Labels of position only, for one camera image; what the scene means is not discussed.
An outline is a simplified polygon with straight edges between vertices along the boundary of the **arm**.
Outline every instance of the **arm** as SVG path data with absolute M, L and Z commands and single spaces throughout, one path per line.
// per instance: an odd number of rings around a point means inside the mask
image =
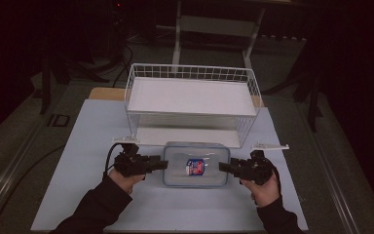
M 111 171 L 95 189 L 84 196 L 74 214 L 51 233 L 102 233 L 106 226 L 117 221 L 132 200 L 132 186 L 143 178 L 144 175 L 125 178 L 117 171 Z
M 244 179 L 241 182 L 251 191 L 251 198 L 258 205 L 257 213 L 269 234 L 303 233 L 297 225 L 297 215 L 283 207 L 275 173 L 261 186 Z

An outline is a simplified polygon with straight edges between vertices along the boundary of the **white table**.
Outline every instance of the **white table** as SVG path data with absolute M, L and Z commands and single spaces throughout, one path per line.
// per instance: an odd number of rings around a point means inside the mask
M 130 134 L 124 103 L 117 100 L 87 99 L 32 224 L 33 231 L 55 229 L 75 211 L 84 194 L 102 178 L 113 137 Z M 250 134 L 232 157 L 248 158 L 251 144 L 279 144 L 267 108 L 262 108 Z M 117 147 L 115 154 L 121 150 Z M 143 155 L 162 154 L 162 146 L 140 146 Z M 280 172 L 284 207 L 297 214 L 299 227 L 307 230 L 293 181 L 283 154 L 266 151 L 266 157 Z M 148 174 L 134 187 L 133 201 L 119 220 L 106 228 L 116 232 L 251 232 L 263 225 L 250 199 L 250 192 L 229 175 L 222 188 L 170 188 L 162 182 L 162 172 Z

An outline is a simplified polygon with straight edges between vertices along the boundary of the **white wire basket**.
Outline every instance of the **white wire basket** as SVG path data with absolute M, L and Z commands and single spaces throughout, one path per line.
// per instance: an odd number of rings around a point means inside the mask
M 242 147 L 263 101 L 251 69 L 141 64 L 131 66 L 125 107 L 131 138 Z

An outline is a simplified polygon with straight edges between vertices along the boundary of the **floor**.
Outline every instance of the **floor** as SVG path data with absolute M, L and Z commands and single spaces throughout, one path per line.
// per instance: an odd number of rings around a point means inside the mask
M 131 62 L 171 63 L 173 47 L 163 31 L 156 43 L 133 36 L 125 55 Z M 304 42 L 262 38 L 251 56 L 260 90 L 284 81 Z M 243 67 L 240 51 L 183 47 L 182 64 Z M 83 101 L 92 88 L 111 86 L 122 66 L 99 75 L 109 83 L 95 83 L 71 71 L 68 86 L 53 81 L 52 105 L 39 115 L 41 100 L 29 97 L 0 126 L 0 233 L 31 233 L 30 226 L 56 168 Z M 116 87 L 126 84 L 126 72 Z M 39 86 L 40 74 L 32 77 Z M 271 112 L 310 230 L 308 233 L 374 233 L 374 195 L 346 137 L 320 95 L 318 132 L 306 121 L 306 102 L 295 102 L 291 86 L 263 97 Z M 50 123 L 51 115 L 69 116 L 65 127 Z

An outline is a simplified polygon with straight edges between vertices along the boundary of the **plastic container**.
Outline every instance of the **plastic container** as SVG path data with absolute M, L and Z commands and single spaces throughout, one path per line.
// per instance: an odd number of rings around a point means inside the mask
M 164 147 L 168 168 L 163 183 L 174 187 L 221 187 L 227 174 L 218 170 L 218 163 L 228 163 L 230 149 L 218 143 L 168 142 Z

